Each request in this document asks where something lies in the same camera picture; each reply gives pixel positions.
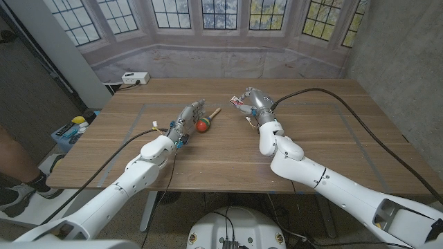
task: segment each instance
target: robotic arm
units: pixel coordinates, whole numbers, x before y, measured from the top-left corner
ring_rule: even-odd
[[[246,97],[252,106],[243,104]],[[443,213],[415,201],[370,190],[309,159],[300,146],[283,136],[282,125],[270,110],[272,104],[267,94],[247,88],[235,106],[257,119],[260,152],[273,156],[274,173],[314,188],[382,241],[414,248],[428,241],[443,241]]]
[[[199,100],[187,106],[171,122],[166,136],[144,145],[140,154],[126,165],[125,172],[77,212],[34,228],[15,242],[95,238],[129,198],[157,179],[168,156],[188,142],[191,127],[204,115],[204,102]]]

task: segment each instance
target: cable connector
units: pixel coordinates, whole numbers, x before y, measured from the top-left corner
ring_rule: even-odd
[[[157,128],[157,121],[152,121],[152,129],[159,131],[161,135],[163,135],[163,132]]]
[[[259,128],[258,126],[255,126],[254,124],[251,123],[251,118],[250,117],[245,117],[246,120],[248,120],[248,123],[252,126],[252,129],[257,129]]]

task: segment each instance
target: window pane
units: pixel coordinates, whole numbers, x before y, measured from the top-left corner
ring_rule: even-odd
[[[340,16],[343,0],[313,0],[306,16],[303,34],[329,41]]]
[[[189,14],[179,14],[180,28],[190,28]]]
[[[274,14],[283,15],[286,7],[286,0],[275,0]]]
[[[100,38],[80,0],[44,0],[54,18],[76,46]]]
[[[271,29],[271,15],[262,15],[262,23],[260,24],[260,29],[268,30]]]
[[[203,6],[203,28],[237,28],[237,0],[202,0],[201,4]]]
[[[80,21],[80,24],[82,26],[89,25],[92,23],[88,13],[86,13],[86,10],[84,8],[75,9],[74,14],[77,17],[78,21]]]
[[[177,3],[177,10],[180,13],[189,13],[188,0],[176,0],[176,3]]]
[[[355,14],[354,18],[352,18],[351,26],[349,27],[349,29],[356,32],[359,29],[362,18],[363,15]]]
[[[116,22],[117,22],[117,25],[120,28],[121,32],[129,31],[129,29],[126,25],[125,18],[123,18],[123,17],[116,18]]]
[[[317,3],[311,3],[311,6],[309,7],[309,12],[307,13],[307,16],[311,19],[316,19],[318,10],[320,10],[320,4]]]
[[[100,3],[100,9],[102,9],[102,12],[105,15],[106,19],[112,18],[111,11],[106,3]]]
[[[224,0],[214,0],[215,13],[224,14]]]
[[[55,3],[55,5],[57,6],[58,11],[63,11],[63,10],[66,10],[66,9],[70,9],[70,8],[68,8],[68,7],[63,3],[62,0],[54,0],[54,3]]]
[[[347,47],[352,47],[352,45],[354,45],[354,40],[357,34],[357,31],[359,30],[359,26],[361,23],[361,20],[363,18],[363,14],[366,10],[366,5],[367,5],[368,1],[367,0],[360,0],[354,16],[352,18],[351,23],[349,24],[349,28],[347,30],[345,39],[343,40],[342,45],[343,46],[347,46]]]
[[[155,16],[157,18],[157,24],[159,25],[159,28],[169,28],[168,18],[166,17],[166,14],[156,13]]]
[[[274,15],[272,17],[272,24],[271,24],[271,30],[279,30],[282,28],[283,23],[283,16],[281,15]]]
[[[129,4],[127,0],[117,0],[118,6],[122,11],[123,15],[132,15],[131,9],[129,8]]]
[[[115,35],[137,29],[127,0],[97,0],[97,2]]]
[[[188,0],[152,0],[152,5],[159,28],[191,28]]]
[[[237,14],[237,0],[226,0],[226,13]]]
[[[214,13],[213,0],[202,0],[201,4],[203,6],[203,13]]]
[[[260,16],[259,15],[251,15],[249,20],[249,29],[258,30],[260,29]]]
[[[354,39],[355,39],[356,34],[357,34],[356,32],[349,30],[346,33],[346,37],[345,37],[345,40],[343,41],[343,45],[348,46],[348,47],[352,47],[352,45],[354,44]]]
[[[126,21],[126,24],[129,28],[129,30],[136,30],[137,29],[137,24],[134,21],[134,18],[132,17],[132,15],[125,17],[125,21]]]
[[[109,24],[109,26],[111,27],[112,32],[113,32],[114,34],[118,34],[118,33],[120,33],[120,29],[118,28],[115,19],[110,19],[110,20],[108,20],[108,24]]]
[[[86,44],[89,42],[89,39],[86,36],[86,33],[83,31],[83,28],[76,28],[72,30],[72,33],[74,33],[75,38],[77,38],[79,45]]]
[[[287,0],[252,0],[249,17],[251,30],[280,30]]]
[[[252,0],[251,2],[251,14],[262,14],[263,0]]]
[[[215,28],[224,28],[224,15],[215,15]]]
[[[357,7],[357,13],[365,14],[367,3],[368,0],[360,0],[359,7]]]
[[[180,28],[178,14],[167,13],[167,15],[168,15],[169,27],[171,27],[171,28]]]
[[[152,5],[155,12],[166,12],[163,0],[152,0]]]
[[[321,38],[329,41],[333,31],[334,31],[334,27],[332,25],[326,24],[323,34],[321,35]]]
[[[80,0],[68,0],[68,4],[71,8],[83,7],[83,4]]]
[[[274,0],[264,0],[262,14],[272,15],[273,7],[274,7]]]
[[[312,31],[312,35],[315,37],[321,37],[324,27],[325,27],[325,24],[323,24],[319,21],[316,21],[316,24],[314,25],[314,30]]]
[[[226,28],[237,29],[237,15],[226,15]]]
[[[307,35],[312,35],[312,30],[314,29],[315,21],[307,19],[305,23],[305,28],[303,28],[303,33]]]
[[[203,28],[215,28],[213,14],[203,14]]]
[[[90,40],[97,40],[99,38],[96,28],[94,27],[94,25],[90,24],[88,26],[83,27],[84,31],[86,32],[86,34],[88,35],[88,38]]]
[[[118,7],[118,4],[116,1],[107,1],[107,4],[108,4],[109,9],[111,10],[112,15],[114,17],[121,17],[122,16],[122,13],[121,13],[120,8]]]
[[[165,6],[166,6],[166,12],[171,13],[175,12],[177,13],[177,7],[175,6],[175,0],[164,0]]]

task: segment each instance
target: red maraca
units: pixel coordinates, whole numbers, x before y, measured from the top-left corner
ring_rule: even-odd
[[[217,113],[219,113],[221,110],[221,108],[217,108],[217,110],[214,111],[213,114],[211,114],[209,117],[207,118],[200,118],[199,121],[197,121],[195,127],[197,128],[197,131],[200,132],[205,132],[208,130],[209,126],[210,126],[210,121],[211,119],[214,118],[215,115],[217,115]]]

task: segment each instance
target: electrical outlet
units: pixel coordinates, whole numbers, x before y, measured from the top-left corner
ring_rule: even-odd
[[[150,80],[150,75],[147,72],[126,72],[122,76],[123,84],[135,84],[140,80],[140,84],[147,84]]]

